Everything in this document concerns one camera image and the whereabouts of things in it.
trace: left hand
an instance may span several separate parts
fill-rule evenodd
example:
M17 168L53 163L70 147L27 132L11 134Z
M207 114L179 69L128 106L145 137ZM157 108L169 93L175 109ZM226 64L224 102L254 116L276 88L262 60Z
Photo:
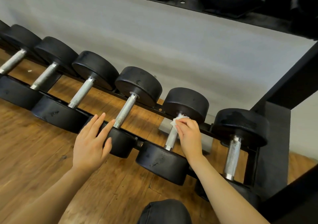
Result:
M115 120L110 121L96 137L104 118L105 113L99 118L96 114L78 134L74 144L73 169L92 174L105 162L112 149L112 140L108 138L104 148L103 143Z

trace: white wall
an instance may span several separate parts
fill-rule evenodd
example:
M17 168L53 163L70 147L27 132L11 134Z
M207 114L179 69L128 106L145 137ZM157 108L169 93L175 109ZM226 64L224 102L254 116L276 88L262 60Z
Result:
M314 44L146 0L0 0L0 19L56 37L77 52L98 53L118 71L141 67L161 82L161 98L173 87L194 89L209 100L211 115L251 108ZM297 111L291 146L301 152L303 143L310 149L305 154L318 157L317 145L309 145L314 136L303 138L301 106Z

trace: forearm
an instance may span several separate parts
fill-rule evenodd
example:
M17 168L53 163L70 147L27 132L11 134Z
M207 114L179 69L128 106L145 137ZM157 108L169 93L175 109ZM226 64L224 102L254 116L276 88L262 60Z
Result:
M71 169L43 195L20 212L10 224L57 224L90 174Z
M222 224L268 224L202 156L190 162Z

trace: hand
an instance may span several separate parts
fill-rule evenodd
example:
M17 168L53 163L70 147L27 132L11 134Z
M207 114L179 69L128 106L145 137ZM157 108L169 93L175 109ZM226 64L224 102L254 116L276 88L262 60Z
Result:
M182 151L191 165L191 163L203 157L199 126L196 121L189 118L176 120L176 124Z
M110 121L97 136L104 118L105 113L99 118L96 114L78 134L74 145L73 169L92 174L105 162L112 149L112 139L107 139L104 148L103 143L115 120Z

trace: upper shelf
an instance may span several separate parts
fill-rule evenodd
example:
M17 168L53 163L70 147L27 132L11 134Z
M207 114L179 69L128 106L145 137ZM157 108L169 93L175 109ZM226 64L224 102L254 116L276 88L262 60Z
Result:
M222 8L228 3L222 0L217 0L217 5L215 0L152 1L309 39L318 39L318 12L312 12L312 9L306 7L307 1L312 3L313 0L245 0L247 3L241 5L238 1L233 2L232 5L240 5L235 8L231 6Z

